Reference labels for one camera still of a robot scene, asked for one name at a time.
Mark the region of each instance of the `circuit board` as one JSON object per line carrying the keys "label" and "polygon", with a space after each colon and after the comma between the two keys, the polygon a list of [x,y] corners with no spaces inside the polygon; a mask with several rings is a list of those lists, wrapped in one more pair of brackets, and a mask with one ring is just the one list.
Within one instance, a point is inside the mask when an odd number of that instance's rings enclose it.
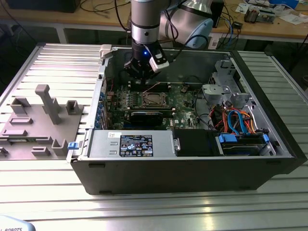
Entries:
{"label": "circuit board", "polygon": [[162,123],[159,126],[142,126],[138,129],[172,130],[174,128],[200,128],[199,120],[193,108],[192,91],[181,93],[181,85],[172,85],[169,92],[131,92],[121,86],[109,97],[109,129],[135,129],[130,122],[133,112],[160,113]]}

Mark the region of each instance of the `workbench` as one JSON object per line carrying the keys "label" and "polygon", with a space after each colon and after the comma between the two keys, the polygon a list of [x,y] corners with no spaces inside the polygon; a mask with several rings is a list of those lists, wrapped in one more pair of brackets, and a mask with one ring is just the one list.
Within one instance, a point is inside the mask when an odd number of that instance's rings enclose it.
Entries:
{"label": "workbench", "polygon": [[[15,97],[42,104],[34,89],[49,84],[59,104],[74,99],[84,105],[76,136],[76,141],[82,140],[102,64],[99,49],[98,45],[37,46],[0,97],[1,129]],[[274,57],[251,51],[239,54],[308,156],[308,98]],[[30,221],[37,231],[304,231],[307,179],[305,163],[256,191],[93,196],[65,160],[0,161],[0,214]]]}
{"label": "workbench", "polygon": [[[109,2],[109,0],[93,0],[94,4]],[[242,31],[239,35],[240,39],[255,39],[281,42],[303,42],[308,31],[308,24],[293,25],[280,18],[276,18],[273,24],[255,23],[249,24],[244,22],[244,14],[235,13],[235,5],[241,0],[227,0],[227,8],[230,15],[235,21],[243,23]],[[125,0],[119,0],[118,5],[125,3]],[[92,10],[91,1],[83,4],[83,7]],[[89,29],[89,30],[109,30],[123,31],[120,27],[116,12],[114,9],[109,11],[109,18],[97,15],[93,12],[87,12],[81,8],[77,8],[75,13],[61,13],[48,11],[30,11],[30,10],[11,10],[6,5],[6,9],[21,24],[25,26],[53,27],[57,30],[60,43],[68,43],[64,29]],[[126,25],[130,14],[130,4],[118,8],[122,22]],[[14,25],[14,22],[7,13],[0,8],[0,25]],[[215,49],[218,39],[224,37],[228,32],[228,28],[224,20],[220,20],[218,27],[213,28],[210,36],[212,37],[209,49]]]}

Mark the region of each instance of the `black plastic cover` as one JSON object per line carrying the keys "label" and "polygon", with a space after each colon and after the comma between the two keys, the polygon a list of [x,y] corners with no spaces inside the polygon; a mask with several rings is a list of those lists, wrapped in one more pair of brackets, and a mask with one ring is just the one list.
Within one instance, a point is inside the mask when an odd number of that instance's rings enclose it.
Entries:
{"label": "black plastic cover", "polygon": [[173,138],[180,142],[177,156],[219,156],[217,133],[204,129],[174,129]]}

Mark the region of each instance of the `wooden tabletop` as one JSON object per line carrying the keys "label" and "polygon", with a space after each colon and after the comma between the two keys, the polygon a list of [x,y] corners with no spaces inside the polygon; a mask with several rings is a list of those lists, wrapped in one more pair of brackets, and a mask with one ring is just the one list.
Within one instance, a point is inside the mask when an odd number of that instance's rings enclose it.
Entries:
{"label": "wooden tabletop", "polygon": [[[92,11],[92,1],[94,5],[101,3],[110,3],[111,0],[88,0],[82,7]],[[130,4],[120,6],[126,3],[125,0],[117,0],[118,11],[121,16],[121,21],[124,25],[127,24],[127,20],[130,14]],[[7,4],[6,9],[17,21],[35,21],[45,23],[67,23],[67,24],[84,24],[84,25],[103,25],[103,26],[120,26],[116,17],[115,9],[109,10],[107,15],[104,17],[94,12],[87,12],[80,7],[76,9],[74,13],[63,13],[63,12],[52,12],[52,11],[34,11],[34,10],[12,10]],[[114,3],[99,6],[98,9],[109,9],[114,7]],[[10,19],[4,9],[0,6],[0,19]]]}
{"label": "wooden tabletop", "polygon": [[[94,4],[108,3],[111,0],[88,0],[83,4],[83,7],[88,10],[93,10],[92,2]],[[125,0],[117,0],[118,5],[124,4]],[[245,23],[244,14],[236,13],[236,5],[242,2],[241,0],[226,0],[227,8],[229,13],[233,16],[235,21],[243,23],[241,31],[242,35],[253,35],[253,36],[267,36],[267,37],[284,37],[294,39],[304,39],[308,33],[308,23],[293,25],[280,18],[276,18],[273,24],[267,23]],[[110,3],[103,5],[100,9],[107,9],[113,7],[114,4]],[[81,8],[77,8],[75,13],[61,13],[61,12],[48,12],[48,11],[30,11],[30,10],[11,10],[7,6],[8,11],[12,14],[16,20],[19,21],[36,21],[36,22],[48,22],[48,23],[68,23],[68,24],[83,24],[83,25],[103,25],[103,26],[120,26],[116,17],[114,9],[109,10],[108,17],[97,15],[93,12],[84,11]],[[130,13],[130,4],[118,7],[119,14],[123,24],[126,25],[128,16]],[[0,8],[0,19],[9,16],[7,13]],[[220,20],[218,27],[213,28],[213,33],[227,33],[228,28],[223,20]]]}
{"label": "wooden tabletop", "polygon": [[[235,12],[237,5],[243,2],[242,0],[226,0],[229,14],[234,21],[243,24],[241,35],[267,36],[267,37],[284,37],[293,39],[304,39],[308,33],[308,23],[293,25],[278,17],[275,18],[273,24],[269,23],[245,23],[244,14]],[[224,20],[220,19],[217,28],[213,28],[212,32],[227,33],[228,28]]]}

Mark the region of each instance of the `motherboard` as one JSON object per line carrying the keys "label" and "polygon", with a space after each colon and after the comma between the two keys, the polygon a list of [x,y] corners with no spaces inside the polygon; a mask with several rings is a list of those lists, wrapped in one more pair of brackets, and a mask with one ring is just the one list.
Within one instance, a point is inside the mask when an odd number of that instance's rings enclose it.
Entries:
{"label": "motherboard", "polygon": [[107,93],[108,129],[172,130],[200,128],[193,90],[181,84],[151,87],[128,84]]}

